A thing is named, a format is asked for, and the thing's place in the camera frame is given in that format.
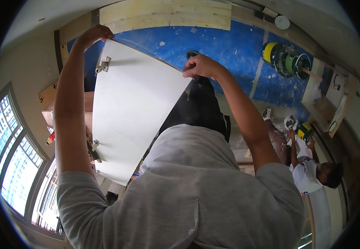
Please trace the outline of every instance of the sneaker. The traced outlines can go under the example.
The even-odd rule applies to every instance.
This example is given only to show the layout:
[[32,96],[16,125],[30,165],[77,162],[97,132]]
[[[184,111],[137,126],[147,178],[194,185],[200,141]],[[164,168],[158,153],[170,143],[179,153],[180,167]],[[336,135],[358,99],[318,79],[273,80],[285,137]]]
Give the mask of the sneaker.
[[296,124],[296,120],[295,120],[295,118],[291,115],[291,116],[286,117],[286,118],[283,120],[283,124],[285,125],[285,127],[287,127],[288,129],[290,129],[291,127],[293,127],[293,126]]
[[271,119],[271,107],[267,107],[263,112],[263,120],[270,120]]
[[189,60],[191,57],[197,56],[199,53],[195,50],[188,50],[186,53],[186,57]]

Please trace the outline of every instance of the window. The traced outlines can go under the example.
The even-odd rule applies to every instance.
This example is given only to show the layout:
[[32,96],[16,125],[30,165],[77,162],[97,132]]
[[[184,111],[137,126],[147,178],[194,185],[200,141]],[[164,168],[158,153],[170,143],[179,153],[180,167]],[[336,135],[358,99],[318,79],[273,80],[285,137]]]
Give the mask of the window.
[[62,228],[58,216],[57,169],[54,159],[40,187],[33,209],[32,223],[47,231],[60,234]]
[[58,221],[55,161],[36,143],[11,83],[0,92],[0,192],[18,221],[64,239]]

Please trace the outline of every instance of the wooden stick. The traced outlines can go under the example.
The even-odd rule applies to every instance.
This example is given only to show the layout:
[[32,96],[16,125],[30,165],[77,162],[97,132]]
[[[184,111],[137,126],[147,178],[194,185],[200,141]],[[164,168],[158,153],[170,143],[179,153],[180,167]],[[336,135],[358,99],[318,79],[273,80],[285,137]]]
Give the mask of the wooden stick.
[[318,80],[318,82],[322,82],[322,78],[318,77],[317,75],[313,74],[311,71],[307,70],[304,67],[301,67],[302,71],[309,74],[310,76],[312,76],[313,78],[315,78],[316,80]]

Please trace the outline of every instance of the black pants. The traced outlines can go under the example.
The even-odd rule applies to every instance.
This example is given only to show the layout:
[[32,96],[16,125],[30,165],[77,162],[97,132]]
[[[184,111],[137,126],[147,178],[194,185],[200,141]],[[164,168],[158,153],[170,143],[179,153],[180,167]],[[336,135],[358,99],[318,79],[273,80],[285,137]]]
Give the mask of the black pants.
[[220,112],[219,103],[209,79],[198,77],[191,81],[189,96],[183,92],[174,105],[159,129],[159,134],[169,127],[186,123],[191,126],[201,126],[218,131],[224,135],[228,142],[231,124],[229,117],[225,117],[227,125],[223,119],[223,114]]

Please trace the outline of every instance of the blue protective floor covering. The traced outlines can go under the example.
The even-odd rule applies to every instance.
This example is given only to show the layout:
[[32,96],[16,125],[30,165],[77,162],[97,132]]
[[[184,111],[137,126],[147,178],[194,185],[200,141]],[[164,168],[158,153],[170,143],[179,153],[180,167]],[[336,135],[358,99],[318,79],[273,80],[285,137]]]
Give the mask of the blue protective floor covering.
[[[260,60],[264,30],[255,26],[231,21],[231,30],[225,31],[201,27],[153,27],[115,34],[119,42],[135,47],[182,70],[187,62],[189,49],[199,51],[225,66],[235,77],[243,91],[249,96],[253,79]],[[68,52],[73,45],[68,42]],[[296,44],[273,33],[268,34],[268,42],[282,42],[293,45],[299,53],[306,53]],[[98,57],[104,43],[99,41],[85,52],[85,89],[93,91],[96,85],[94,76]],[[306,80],[294,76],[285,78],[269,64],[263,63],[253,99],[268,103],[293,107],[299,121],[306,121],[308,111],[300,103],[306,89]],[[222,93],[220,85],[212,82],[215,91]]]

